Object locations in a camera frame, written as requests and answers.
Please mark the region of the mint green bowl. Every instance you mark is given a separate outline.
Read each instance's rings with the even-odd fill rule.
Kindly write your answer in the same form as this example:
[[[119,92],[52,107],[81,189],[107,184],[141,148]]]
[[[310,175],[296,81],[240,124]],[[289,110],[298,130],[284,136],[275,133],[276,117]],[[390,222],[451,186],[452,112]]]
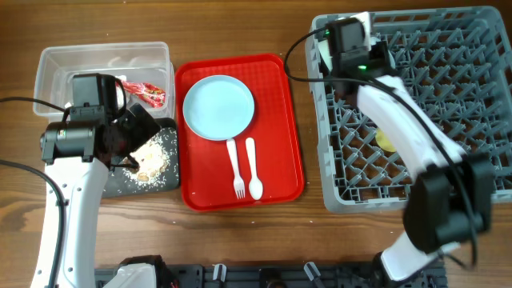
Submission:
[[[330,73],[333,69],[332,57],[330,55],[330,48],[326,39],[318,42],[318,49],[322,59],[322,63],[326,70]]]

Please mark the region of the yellow plastic cup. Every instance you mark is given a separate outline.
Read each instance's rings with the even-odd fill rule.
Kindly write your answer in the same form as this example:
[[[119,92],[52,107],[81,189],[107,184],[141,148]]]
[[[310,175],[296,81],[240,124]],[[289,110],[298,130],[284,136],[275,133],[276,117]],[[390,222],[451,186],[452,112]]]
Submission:
[[[377,128],[376,130],[375,141],[378,144],[378,146],[384,151],[391,153],[397,151],[392,142],[385,135],[385,133],[379,128]]]

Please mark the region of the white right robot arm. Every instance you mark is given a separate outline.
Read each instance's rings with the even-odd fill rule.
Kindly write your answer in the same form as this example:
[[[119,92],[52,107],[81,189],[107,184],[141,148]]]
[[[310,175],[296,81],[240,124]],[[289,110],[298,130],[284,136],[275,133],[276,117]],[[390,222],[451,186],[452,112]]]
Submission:
[[[494,168],[484,154],[467,154],[413,101],[384,42],[352,50],[320,48],[334,92],[382,129],[413,182],[404,232],[377,254],[370,283],[397,287],[442,256],[470,242],[476,263],[478,235],[491,227]]]

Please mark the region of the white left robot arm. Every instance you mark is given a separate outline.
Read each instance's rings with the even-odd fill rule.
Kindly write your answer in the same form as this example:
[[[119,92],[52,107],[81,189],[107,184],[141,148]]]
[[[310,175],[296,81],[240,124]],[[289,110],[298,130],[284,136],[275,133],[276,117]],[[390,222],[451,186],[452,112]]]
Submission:
[[[33,287],[93,287],[100,200],[109,173],[161,127],[135,104],[111,116],[78,107],[41,136],[46,207]]]

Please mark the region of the rice and food scraps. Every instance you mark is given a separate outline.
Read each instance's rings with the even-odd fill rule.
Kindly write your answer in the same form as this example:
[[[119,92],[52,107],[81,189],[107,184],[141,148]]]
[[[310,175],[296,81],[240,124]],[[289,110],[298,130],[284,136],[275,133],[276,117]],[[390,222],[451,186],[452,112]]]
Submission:
[[[178,144],[175,130],[164,130],[130,156],[138,168],[124,169],[122,175],[137,188],[164,188],[179,182]]]

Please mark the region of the red snack wrapper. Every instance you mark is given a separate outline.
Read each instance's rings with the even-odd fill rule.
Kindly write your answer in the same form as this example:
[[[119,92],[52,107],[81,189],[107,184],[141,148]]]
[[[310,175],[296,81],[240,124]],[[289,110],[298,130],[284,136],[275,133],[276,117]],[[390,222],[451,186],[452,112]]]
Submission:
[[[125,92],[132,94],[149,104],[152,108],[161,108],[165,102],[166,92],[147,82],[122,81]]]

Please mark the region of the grey dishwasher rack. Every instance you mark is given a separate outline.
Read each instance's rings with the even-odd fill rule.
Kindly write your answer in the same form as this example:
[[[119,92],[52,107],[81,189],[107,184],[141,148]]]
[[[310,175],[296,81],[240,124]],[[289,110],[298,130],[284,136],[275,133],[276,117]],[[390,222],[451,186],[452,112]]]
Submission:
[[[411,97],[449,138],[484,153],[495,168],[495,203],[511,200],[511,46],[492,6],[370,14],[371,36],[388,45]],[[397,153],[377,143],[377,126],[321,83],[324,39],[306,40],[318,127],[323,201],[333,213],[399,210],[410,177]]]

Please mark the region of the clear plastic waste bin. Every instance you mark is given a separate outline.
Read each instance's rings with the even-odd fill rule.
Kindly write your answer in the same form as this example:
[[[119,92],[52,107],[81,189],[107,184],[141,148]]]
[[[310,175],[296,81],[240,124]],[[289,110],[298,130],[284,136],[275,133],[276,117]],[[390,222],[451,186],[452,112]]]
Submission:
[[[44,49],[38,64],[34,98],[59,107],[73,103],[72,78],[76,74],[110,74],[128,82],[147,82],[166,92],[159,108],[132,94],[128,106],[141,104],[153,118],[173,118],[175,110],[174,68],[164,42],[128,42]]]

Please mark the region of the white napkin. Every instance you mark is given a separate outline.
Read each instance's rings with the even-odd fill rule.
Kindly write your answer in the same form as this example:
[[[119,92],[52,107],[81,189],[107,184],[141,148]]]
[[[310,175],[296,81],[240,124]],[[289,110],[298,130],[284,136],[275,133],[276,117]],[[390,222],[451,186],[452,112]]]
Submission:
[[[119,84],[118,82],[116,83],[117,104],[118,110],[120,110],[129,101],[123,86],[123,83],[127,80],[127,77],[125,75],[119,75],[116,76],[116,79],[118,79],[121,82],[121,84]]]

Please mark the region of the black food waste tray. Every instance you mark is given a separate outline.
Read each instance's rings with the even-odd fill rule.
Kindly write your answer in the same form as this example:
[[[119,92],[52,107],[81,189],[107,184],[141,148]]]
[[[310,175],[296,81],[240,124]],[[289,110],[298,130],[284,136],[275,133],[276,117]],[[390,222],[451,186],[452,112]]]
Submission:
[[[180,185],[178,134],[172,118],[158,118],[160,131],[130,156],[138,168],[117,167],[110,172],[103,198],[173,190]]]

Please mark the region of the light blue plate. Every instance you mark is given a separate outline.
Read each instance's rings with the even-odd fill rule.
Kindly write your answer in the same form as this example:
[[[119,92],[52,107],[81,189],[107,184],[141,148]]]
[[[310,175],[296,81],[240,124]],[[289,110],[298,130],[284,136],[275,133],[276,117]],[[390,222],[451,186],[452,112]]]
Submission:
[[[243,132],[255,113],[254,97],[240,80],[213,75],[192,85],[186,93],[182,114],[199,137],[225,141]]]

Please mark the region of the light blue bowl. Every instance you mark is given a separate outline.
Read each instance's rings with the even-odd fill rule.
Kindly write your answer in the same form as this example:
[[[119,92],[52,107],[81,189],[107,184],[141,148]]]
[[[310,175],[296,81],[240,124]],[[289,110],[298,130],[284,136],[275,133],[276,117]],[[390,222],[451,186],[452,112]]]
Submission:
[[[386,44],[386,42],[385,42],[385,41],[383,41],[383,40],[381,40],[381,39],[379,39],[379,38],[377,38],[377,37],[375,37],[375,36],[371,36],[371,37],[370,37],[370,44],[371,44],[372,46],[377,45],[377,44],[378,44],[378,43],[380,43],[380,42],[382,42],[382,43]],[[389,50],[389,48],[387,48],[387,54],[388,54],[388,56],[389,56],[390,66],[391,66],[393,69],[395,69],[395,68],[396,68],[396,62],[395,62],[394,57],[393,57],[393,55],[392,55],[391,51]]]

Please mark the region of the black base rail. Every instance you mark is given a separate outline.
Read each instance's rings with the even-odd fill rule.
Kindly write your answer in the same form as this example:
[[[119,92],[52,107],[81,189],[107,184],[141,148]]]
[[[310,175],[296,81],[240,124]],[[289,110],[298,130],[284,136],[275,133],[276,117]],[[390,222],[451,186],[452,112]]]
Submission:
[[[179,287],[197,288],[260,288],[272,280],[281,286],[311,288],[315,284],[303,266],[229,266],[223,280],[214,279],[214,268],[201,265],[168,265]],[[326,288],[363,288],[370,285],[370,264],[348,262],[336,266],[318,266],[320,281]],[[438,261],[415,279],[404,283],[407,288],[448,288],[444,263]]]

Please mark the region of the white plastic spoon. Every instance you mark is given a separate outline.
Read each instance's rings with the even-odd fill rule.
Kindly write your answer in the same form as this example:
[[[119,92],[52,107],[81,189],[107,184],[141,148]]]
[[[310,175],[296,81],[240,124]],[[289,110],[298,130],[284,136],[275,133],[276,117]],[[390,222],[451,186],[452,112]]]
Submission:
[[[260,200],[263,194],[263,184],[258,177],[255,141],[253,138],[246,139],[246,152],[251,172],[251,180],[249,183],[250,195],[254,200]]]

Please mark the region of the white plastic fork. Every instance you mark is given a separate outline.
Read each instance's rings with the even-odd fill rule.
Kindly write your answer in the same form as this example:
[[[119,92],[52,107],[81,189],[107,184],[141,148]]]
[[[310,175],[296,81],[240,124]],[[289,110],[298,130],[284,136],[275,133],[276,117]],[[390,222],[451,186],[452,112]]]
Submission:
[[[226,147],[234,172],[234,191],[236,193],[237,199],[243,199],[245,197],[245,183],[239,171],[238,154],[235,140],[233,140],[232,138],[228,139],[226,141]]]

